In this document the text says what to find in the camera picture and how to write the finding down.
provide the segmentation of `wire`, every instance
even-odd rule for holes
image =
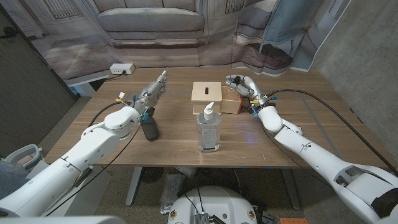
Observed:
[[[324,182],[323,180],[319,179],[317,176],[311,174],[308,170],[304,169],[304,167],[302,167],[300,164],[298,164],[298,162],[294,161],[294,159],[292,159],[281,147],[279,147],[272,139],[271,137],[267,134],[266,129],[264,128],[264,126],[262,125],[262,122],[260,120],[260,118],[258,118],[260,125],[262,127],[262,130],[264,131],[264,133],[266,134],[266,136],[269,138],[269,140],[274,143],[274,145],[276,147],[278,147],[279,150],[281,150],[291,161],[293,161],[296,165],[298,165],[302,170],[304,170],[306,173],[308,173],[309,175],[311,175],[313,178],[319,180],[320,182],[322,182],[323,184],[327,185],[328,187],[331,187],[331,185],[329,185],[328,183]]]
[[[311,94],[311,93],[308,93],[308,92],[306,92],[306,91],[294,90],[294,89],[275,90],[275,91],[272,91],[272,92],[268,93],[268,94],[267,94],[267,97],[270,97],[270,96],[272,96],[273,94],[279,93],[279,92],[282,92],[282,91],[290,91],[290,92],[303,93],[303,94],[306,94],[306,95],[308,95],[308,96],[311,96],[312,98],[318,100],[321,104],[325,105],[325,106],[326,106],[329,110],[331,110],[337,117],[339,117],[339,119],[342,120],[342,122],[344,122],[345,125],[347,125],[347,127],[350,128],[350,130],[352,130],[352,131],[355,133],[355,135],[357,135],[357,137],[359,137],[360,140],[362,140],[362,142],[365,143],[365,145],[367,145],[367,147],[370,148],[370,150],[372,150],[372,152],[375,153],[375,155],[377,155],[377,157],[380,158],[381,161],[383,161],[383,162],[385,163],[385,165],[387,165],[388,168],[390,168],[390,170],[398,177],[398,170],[397,170],[393,165],[391,165],[391,163],[390,163],[386,158],[384,158],[384,156],[382,156],[382,155],[380,154],[379,151],[377,151],[372,145],[370,145],[370,143],[368,143],[368,141],[367,141],[365,138],[363,138],[362,135],[359,134],[359,133],[357,132],[357,130],[355,130],[354,127],[352,127],[352,125],[349,124],[349,122],[347,122],[335,109],[333,109],[331,106],[329,106],[329,105],[328,105],[327,103],[325,103],[323,100],[319,99],[319,98],[316,97],[315,95],[313,95],[313,94]]]
[[[106,165],[106,166],[105,166],[99,173],[97,173],[89,182],[87,182],[87,184],[85,184],[84,186],[82,186],[82,187],[81,187],[78,191],[76,191],[73,195],[71,195],[70,197],[68,197],[65,201],[63,201],[60,205],[58,205],[54,210],[52,210],[50,213],[48,213],[48,214],[46,215],[46,217],[49,216],[49,215],[51,215],[54,211],[56,211],[59,207],[61,207],[61,206],[62,206],[64,203],[66,203],[69,199],[71,199],[73,196],[75,196],[77,193],[79,193],[81,190],[83,190],[89,183],[91,183],[91,181],[93,181],[97,176],[99,176],[99,175],[102,173],[102,171],[104,171],[109,165],[111,165],[112,162],[114,162],[114,161],[120,156],[120,154],[122,154],[122,152],[127,148],[127,146],[130,144],[130,142],[134,139],[134,137],[136,136],[136,134],[137,134],[137,132],[138,132],[138,130],[139,130],[140,127],[141,127],[141,124],[138,125],[138,128],[137,128],[136,132],[132,135],[130,141],[123,147],[123,149],[113,158],[113,160],[112,160],[108,165]]]
[[[249,194],[249,192],[246,190],[246,189],[244,189],[244,188],[240,188],[239,189],[239,186],[238,186],[238,182],[236,181],[236,178],[234,178],[233,177],[233,175],[231,175],[231,174],[229,174],[229,173],[227,173],[227,172],[225,172],[225,171],[223,171],[223,170],[221,170],[221,169],[208,169],[209,170],[209,173],[208,174],[203,174],[207,179],[211,179],[212,181],[213,181],[213,183],[212,184],[210,184],[210,185],[220,185],[220,180],[219,179],[215,179],[215,178],[213,178],[212,176],[211,176],[211,172],[213,172],[213,171],[218,171],[218,172],[222,172],[222,173],[224,173],[224,174],[226,174],[227,176],[229,176],[229,179],[228,179],[228,181],[231,181],[231,183],[233,183],[234,185],[236,185],[236,186],[234,186],[234,189],[236,188],[236,189],[238,189],[238,190],[242,190],[243,192],[244,192],[244,194],[241,194],[243,197],[250,197],[250,202],[252,203],[252,204],[259,204],[259,205],[265,205],[265,203],[263,203],[263,202],[261,202],[261,201],[258,201],[257,199],[255,199],[252,195],[250,195]]]
[[[106,109],[108,109],[108,108],[110,108],[110,107],[112,107],[112,106],[114,106],[114,105],[118,105],[118,104],[125,104],[125,102],[117,101],[117,102],[115,102],[115,103],[111,103],[111,104],[108,105],[108,106],[105,106],[102,110],[100,110],[100,111],[95,115],[95,117],[91,120],[91,122],[90,122],[90,124],[88,125],[88,127],[90,127],[90,126],[93,125],[93,123],[95,122],[95,120],[98,118],[98,116],[99,116],[102,112],[104,112]]]
[[[126,74],[126,71],[125,71],[125,70],[123,70],[122,74],[116,75],[115,77],[107,78],[105,81],[112,81],[112,80],[115,80],[115,79],[121,77],[121,76],[124,75],[124,74]]]
[[[200,192],[199,192],[199,187],[197,187],[198,189],[198,195],[199,195],[199,199],[200,199],[200,206],[201,206],[201,211],[203,212],[203,214],[205,213],[205,210],[203,209],[203,204],[201,203],[201,196],[200,196]]]
[[[248,96],[242,96],[242,98],[246,98],[246,99],[248,99],[248,101],[249,101],[249,105],[250,105],[250,98],[248,97]]]
[[[238,175],[236,174],[235,169],[233,169],[233,170],[234,170],[234,173],[235,173],[236,180],[238,181],[239,193],[242,194],[242,191],[241,191],[241,189],[242,189],[242,187],[241,187],[241,182],[239,181],[239,178],[238,178]]]
[[[197,211],[197,214],[198,214],[199,212],[198,212],[198,209],[195,206],[195,204],[191,201],[191,199],[188,198],[188,196],[186,194],[184,194],[184,196],[192,203],[192,205],[195,207],[195,210]]]

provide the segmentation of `power strip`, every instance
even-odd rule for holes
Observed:
[[[114,63],[109,69],[113,75],[120,75],[123,71],[126,71],[126,74],[132,74],[136,68],[132,63]]]

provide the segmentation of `bottle label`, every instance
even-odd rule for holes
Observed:
[[[216,148],[216,129],[202,129],[203,149]]]

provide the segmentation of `wooden table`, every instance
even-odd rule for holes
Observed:
[[[162,71],[163,69],[137,69],[132,75],[105,82],[47,154],[45,161],[52,163],[71,149],[79,141],[92,117],[106,105],[115,102],[120,91],[138,95]],[[392,156],[316,70],[308,73],[289,70],[280,77],[269,77],[257,76],[248,69],[173,68],[168,69],[167,92],[155,107],[154,119],[160,138],[149,142],[140,130],[113,165],[296,168],[297,165],[267,138],[258,120],[245,112],[245,109],[242,109],[241,114],[221,115],[221,142],[218,151],[203,153],[198,150],[195,116],[192,115],[193,105],[190,101],[192,83],[224,83],[225,76],[232,74],[249,75],[263,93],[281,88],[295,88],[313,93],[334,107],[387,160],[395,164]],[[302,127],[306,138],[348,162],[386,167],[345,124],[319,102],[300,93],[283,92],[276,95],[276,108],[281,117]],[[96,122],[103,121],[107,114],[120,108],[117,105],[108,109]],[[98,165],[109,163],[126,143],[121,142],[118,150],[99,161]],[[299,156],[286,149],[285,151],[301,166],[309,167]]]

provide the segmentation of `hand sanitizer bottle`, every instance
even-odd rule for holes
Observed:
[[[198,148],[202,152],[214,152],[220,147],[221,116],[213,113],[213,104],[197,116]]]

